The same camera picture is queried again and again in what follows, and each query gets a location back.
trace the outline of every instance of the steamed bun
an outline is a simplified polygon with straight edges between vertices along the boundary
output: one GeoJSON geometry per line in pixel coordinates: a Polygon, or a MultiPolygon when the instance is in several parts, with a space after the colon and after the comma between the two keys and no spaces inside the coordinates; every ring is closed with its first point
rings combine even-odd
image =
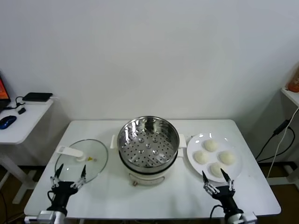
{"type": "Polygon", "coordinates": [[[204,142],[205,149],[209,152],[215,152],[218,149],[218,143],[213,139],[204,142]]]}
{"type": "Polygon", "coordinates": [[[215,177],[219,177],[219,178],[223,177],[220,168],[223,169],[223,171],[225,171],[225,169],[224,169],[224,167],[221,165],[221,163],[219,163],[219,162],[212,163],[212,165],[210,166],[211,173],[212,173],[215,177]]]}
{"type": "Polygon", "coordinates": [[[194,159],[196,162],[203,165],[209,161],[209,154],[203,150],[199,150],[194,153],[194,159]]]}
{"type": "Polygon", "coordinates": [[[235,162],[236,157],[232,152],[224,151],[219,154],[219,159],[226,165],[232,165],[235,162]]]}

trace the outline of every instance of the shelf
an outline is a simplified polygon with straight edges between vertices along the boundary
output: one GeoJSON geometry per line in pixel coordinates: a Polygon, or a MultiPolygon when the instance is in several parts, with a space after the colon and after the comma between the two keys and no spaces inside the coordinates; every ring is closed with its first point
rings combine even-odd
{"type": "Polygon", "coordinates": [[[285,87],[281,89],[281,91],[297,106],[299,106],[299,92],[292,92],[286,90],[285,87]]]}

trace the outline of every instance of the floor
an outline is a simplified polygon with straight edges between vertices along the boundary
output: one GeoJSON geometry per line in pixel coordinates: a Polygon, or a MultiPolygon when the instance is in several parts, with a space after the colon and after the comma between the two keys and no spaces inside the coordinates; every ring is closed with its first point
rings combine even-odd
{"type": "MultiPolygon", "coordinates": [[[[264,174],[267,174],[269,170],[269,166],[261,167],[264,174]]],[[[29,172],[29,168],[23,168],[23,170],[27,173],[29,172]]],[[[0,167],[0,179],[4,176],[6,170],[0,167]]],[[[43,173],[43,169],[39,169],[37,174],[35,175],[35,181],[38,181],[40,176],[43,173]]],[[[287,173],[284,171],[282,166],[274,166],[271,177],[282,177],[287,176],[287,173]]],[[[21,201],[19,205],[12,204],[12,200],[17,193],[21,183],[15,179],[12,175],[9,176],[8,180],[5,182],[4,186],[1,189],[5,197],[5,201],[7,204],[7,213],[8,217],[23,212],[28,199],[32,191],[27,191],[25,197],[21,201]]],[[[294,185],[284,185],[284,186],[273,186],[271,187],[280,206],[282,208],[282,212],[277,216],[271,217],[258,217],[259,224],[286,224],[286,223],[299,223],[299,216],[297,212],[299,211],[299,191],[297,191],[294,185]]],[[[0,198],[0,224],[4,224],[5,222],[5,209],[2,198],[0,198]]],[[[16,222],[11,223],[22,223],[22,218],[17,219],[16,222]]],[[[71,220],[72,224],[77,224],[77,220],[71,220]]],[[[142,222],[142,224],[155,224],[156,222],[148,221],[142,222]]],[[[166,221],[158,221],[158,224],[218,224],[219,220],[166,220],[166,221]]],[[[85,221],[85,224],[138,224],[136,221],[126,221],[126,223],[121,223],[119,220],[88,220],[85,221]]]]}

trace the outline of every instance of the stainless steel steamer basket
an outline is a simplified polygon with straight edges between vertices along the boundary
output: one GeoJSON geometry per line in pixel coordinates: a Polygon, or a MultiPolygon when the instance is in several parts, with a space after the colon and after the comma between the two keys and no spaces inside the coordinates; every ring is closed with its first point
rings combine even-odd
{"type": "Polygon", "coordinates": [[[169,168],[178,154],[175,127],[158,117],[139,117],[119,132],[117,146],[122,162],[132,171],[152,175],[169,168]]]}

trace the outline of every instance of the computer screen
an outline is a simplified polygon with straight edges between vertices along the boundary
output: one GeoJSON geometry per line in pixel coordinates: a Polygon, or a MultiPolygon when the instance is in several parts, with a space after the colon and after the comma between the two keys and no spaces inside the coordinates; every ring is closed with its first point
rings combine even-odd
{"type": "Polygon", "coordinates": [[[2,79],[0,78],[0,99],[9,99],[8,93],[5,90],[2,79]]]}

